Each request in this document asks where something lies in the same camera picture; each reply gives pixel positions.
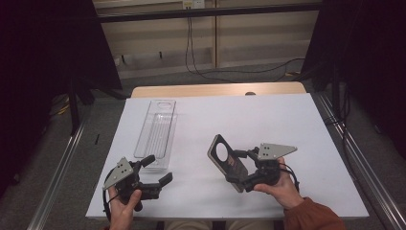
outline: brown sleeve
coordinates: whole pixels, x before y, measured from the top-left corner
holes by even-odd
[[[284,211],[284,229],[346,229],[344,222],[328,207],[306,197],[299,206]]]

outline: gray floor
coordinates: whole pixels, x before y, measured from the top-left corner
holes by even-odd
[[[286,72],[300,70],[301,64],[299,61],[289,64]],[[243,66],[233,68],[233,70],[258,71],[274,66],[276,65]],[[261,74],[212,73],[208,76],[236,82],[261,82],[278,79],[284,72],[284,68],[282,68]],[[291,79],[291,77],[283,78],[284,81]],[[208,80],[190,73],[177,73],[126,79],[123,80],[123,86],[124,92],[129,93],[135,86],[141,85],[223,82],[225,81]],[[304,85],[308,92],[313,91],[309,81],[304,82]],[[105,221],[89,219],[84,215],[112,143],[124,108],[124,102],[111,99],[101,92],[95,92],[95,95],[97,99],[91,107],[90,119],[68,166],[68,172],[63,178],[55,203],[43,226],[44,229],[101,229],[108,225]],[[321,114],[322,117],[327,116],[322,109]],[[344,156],[340,138],[332,126],[328,126],[327,129],[330,131],[337,149]],[[369,115],[364,111],[362,105],[357,103],[356,99],[352,99],[348,129],[372,165],[376,175],[381,179],[402,212],[406,213],[406,196],[403,188],[406,184],[406,162],[397,154],[387,136],[375,132]],[[0,229],[27,229],[35,209],[52,179],[61,155],[65,151],[70,131],[69,111],[51,119],[47,131],[32,154],[31,164],[21,173],[21,182],[18,185],[10,186],[0,199]],[[348,229],[394,229],[351,158],[350,162],[355,168],[354,173],[358,178],[355,184],[359,188],[370,217],[346,220]],[[134,225],[136,229],[154,229],[155,222],[137,222]]]

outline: human hand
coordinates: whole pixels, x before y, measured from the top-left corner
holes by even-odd
[[[283,157],[280,157],[278,161],[280,164],[283,164],[281,165],[281,169],[286,169]],[[305,201],[296,190],[287,172],[281,172],[281,178],[276,185],[258,184],[254,187],[254,191],[273,196],[284,209],[291,209]]]
[[[135,190],[132,193],[128,203],[126,205],[122,204],[117,196],[116,189],[114,186],[108,189],[108,195],[113,200],[110,201],[111,205],[111,224],[110,230],[129,230],[132,222],[132,212],[140,201],[141,190]]]

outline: triangular metal plate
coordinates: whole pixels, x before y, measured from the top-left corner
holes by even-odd
[[[119,163],[117,163],[116,168],[108,176],[107,180],[104,182],[102,189],[105,191],[111,186],[117,184],[118,182],[126,179],[129,175],[133,173],[133,169],[129,162],[123,157]]]
[[[276,160],[297,149],[298,148],[292,146],[262,143],[259,147],[258,160]]]

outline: clear plastic container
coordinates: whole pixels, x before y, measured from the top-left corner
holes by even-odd
[[[154,100],[149,104],[143,130],[134,151],[137,160],[155,155],[155,161],[147,168],[168,167],[177,119],[175,106],[174,100]]]

